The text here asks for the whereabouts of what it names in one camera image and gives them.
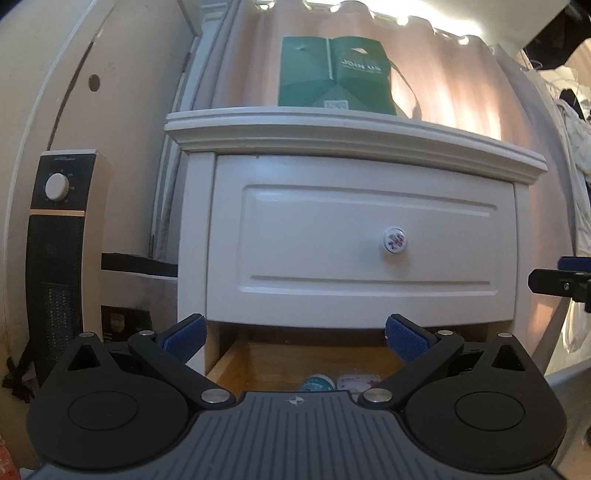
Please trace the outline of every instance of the wall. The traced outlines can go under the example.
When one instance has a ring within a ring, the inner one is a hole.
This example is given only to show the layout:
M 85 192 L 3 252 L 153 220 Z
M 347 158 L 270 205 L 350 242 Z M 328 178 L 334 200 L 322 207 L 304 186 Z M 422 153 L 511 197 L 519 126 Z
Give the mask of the wall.
M 119 0 L 61 115 L 52 149 L 97 148 L 115 168 L 103 252 L 149 254 L 165 117 L 193 38 L 177 0 Z
M 4 249 L 12 172 L 44 79 L 68 34 L 92 0 L 23 0 L 0 22 L 0 250 Z M 3 257 L 0 256 L 3 270 Z M 8 344 L 4 310 L 4 277 L 0 275 L 0 378 L 6 375 Z M 37 460 L 24 429 L 26 406 L 0 388 L 0 433 L 19 466 Z

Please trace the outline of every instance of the metal screw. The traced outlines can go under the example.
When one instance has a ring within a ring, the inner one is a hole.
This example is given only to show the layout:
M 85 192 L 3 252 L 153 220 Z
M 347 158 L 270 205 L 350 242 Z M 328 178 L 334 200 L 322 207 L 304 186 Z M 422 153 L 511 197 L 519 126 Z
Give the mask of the metal screw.
M 210 388 L 201 394 L 201 400 L 217 404 L 230 400 L 230 392 L 222 388 Z
M 371 403 L 386 403 L 392 400 L 392 392 L 385 388 L 370 388 L 363 392 L 365 400 Z

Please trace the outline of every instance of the drawer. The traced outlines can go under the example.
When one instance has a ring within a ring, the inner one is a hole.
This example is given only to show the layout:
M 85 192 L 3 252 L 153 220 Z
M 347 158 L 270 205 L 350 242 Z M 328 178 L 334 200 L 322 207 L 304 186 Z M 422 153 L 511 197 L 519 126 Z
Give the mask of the drawer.
M 383 328 L 512 320 L 513 185 L 432 168 L 342 158 L 217 159 L 207 317 Z M 384 248 L 400 227 L 402 253 Z
M 382 379 L 402 367 L 385 346 L 301 346 L 235 342 L 207 375 L 240 396 L 245 390 L 295 391 L 314 374 L 335 383 L 342 374 L 378 374 Z

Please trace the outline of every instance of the pink curtain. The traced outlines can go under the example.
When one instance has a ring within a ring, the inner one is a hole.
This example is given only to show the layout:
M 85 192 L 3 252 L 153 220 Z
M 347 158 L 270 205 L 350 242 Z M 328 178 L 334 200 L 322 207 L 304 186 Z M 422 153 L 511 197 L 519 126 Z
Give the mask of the pink curtain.
M 591 87 L 591 40 L 581 43 L 565 65 L 577 71 L 578 83 Z
M 411 85 L 422 120 L 534 148 L 529 123 L 503 71 L 477 37 L 460 45 L 456 37 L 433 31 L 423 19 L 407 25 L 373 18 L 359 2 L 337 12 L 308 10 L 301 0 L 278 0 L 267 11 L 242 0 L 218 75 L 213 108 L 276 105 L 283 37 L 335 38 L 354 35 L 378 40 Z M 404 88 L 393 85 L 405 106 Z

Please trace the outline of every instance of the black heater grille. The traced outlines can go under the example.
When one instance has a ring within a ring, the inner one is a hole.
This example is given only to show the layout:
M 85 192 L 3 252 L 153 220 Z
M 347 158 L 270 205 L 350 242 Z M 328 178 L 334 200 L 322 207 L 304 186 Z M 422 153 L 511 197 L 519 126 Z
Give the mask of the black heater grille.
M 82 331 L 84 217 L 32 215 L 27 238 L 27 316 L 42 384 Z

